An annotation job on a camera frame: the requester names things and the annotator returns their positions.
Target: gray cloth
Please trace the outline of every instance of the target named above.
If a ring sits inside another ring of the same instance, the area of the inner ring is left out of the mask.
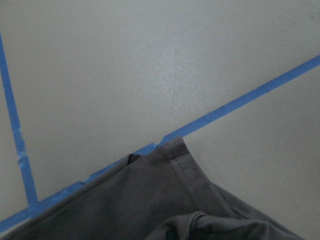
[[[178,137],[131,154],[2,240],[301,239],[211,183]]]

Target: folded cloth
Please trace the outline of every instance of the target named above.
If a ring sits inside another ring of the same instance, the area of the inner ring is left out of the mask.
[[[130,154],[2,240],[300,240],[210,182],[178,137]]]

